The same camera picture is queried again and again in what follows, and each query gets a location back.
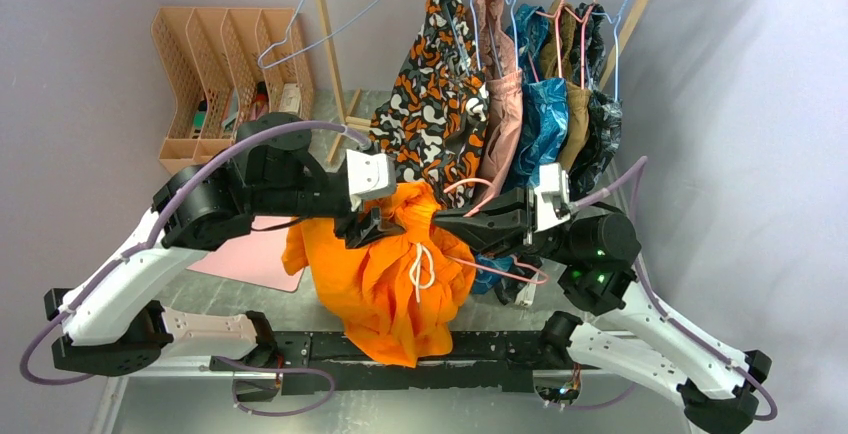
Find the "pink wire hanger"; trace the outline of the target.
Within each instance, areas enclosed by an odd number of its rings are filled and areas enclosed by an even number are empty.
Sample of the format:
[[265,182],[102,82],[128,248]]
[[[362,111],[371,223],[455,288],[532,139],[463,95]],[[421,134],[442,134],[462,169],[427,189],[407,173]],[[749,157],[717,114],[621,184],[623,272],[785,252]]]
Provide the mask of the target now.
[[[443,189],[443,192],[445,194],[447,194],[449,192],[456,190],[458,187],[464,186],[464,185],[467,185],[467,184],[482,184],[488,189],[488,192],[487,192],[487,194],[484,195],[483,199],[480,200],[480,201],[477,201],[476,204],[471,208],[471,210],[467,214],[465,214],[465,217],[470,217],[470,216],[477,214],[479,211],[481,211],[483,207],[487,206],[495,198],[495,193],[493,191],[494,184],[492,182],[490,182],[489,180],[486,180],[486,179],[478,178],[478,177],[466,178],[466,179],[462,179],[462,180],[459,180],[457,182],[454,182],[453,184],[445,187]],[[527,270],[530,271],[531,276],[526,277],[526,276],[518,275],[518,274],[513,273],[513,272],[505,271],[505,270],[502,270],[502,269],[496,269],[494,266],[491,266],[490,264],[479,264],[479,263],[476,263],[476,262],[458,260],[458,259],[456,259],[456,262],[463,264],[463,265],[474,267],[478,270],[482,270],[482,271],[491,273],[493,275],[498,275],[501,278],[512,279],[512,280],[515,280],[515,281],[524,282],[524,283],[534,285],[534,286],[544,285],[544,284],[546,284],[550,281],[550,276],[547,273],[545,273],[543,270],[541,270],[540,268],[537,268],[537,267],[535,267],[531,264],[520,262],[517,259],[516,256],[512,256],[512,259],[513,259],[513,262],[512,262],[513,267],[520,267],[520,268],[527,269]]]

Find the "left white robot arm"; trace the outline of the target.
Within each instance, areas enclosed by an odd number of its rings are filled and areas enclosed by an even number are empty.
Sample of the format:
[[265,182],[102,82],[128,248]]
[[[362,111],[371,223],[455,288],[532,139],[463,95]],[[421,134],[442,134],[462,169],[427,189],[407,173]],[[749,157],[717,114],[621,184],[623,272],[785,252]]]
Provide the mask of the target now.
[[349,249],[397,235],[376,207],[395,189],[392,160],[343,125],[281,112],[242,124],[230,147],[171,177],[98,272],[46,294],[48,319],[61,329],[54,366],[69,381],[124,376],[171,357],[278,368],[282,355],[264,314],[185,313],[164,307],[158,294],[263,216],[325,219]]

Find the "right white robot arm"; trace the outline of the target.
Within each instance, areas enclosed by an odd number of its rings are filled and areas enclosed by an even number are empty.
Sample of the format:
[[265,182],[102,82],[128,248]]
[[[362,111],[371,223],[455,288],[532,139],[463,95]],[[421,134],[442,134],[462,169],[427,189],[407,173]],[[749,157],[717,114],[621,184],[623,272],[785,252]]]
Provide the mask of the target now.
[[517,188],[480,208],[437,212],[433,224],[492,257],[535,256],[560,264],[572,312],[557,311],[539,334],[553,368],[596,367],[663,395],[707,433],[741,433],[772,420],[764,382],[771,359],[707,334],[664,302],[638,265],[631,220],[610,212],[580,217],[594,203],[565,192]]

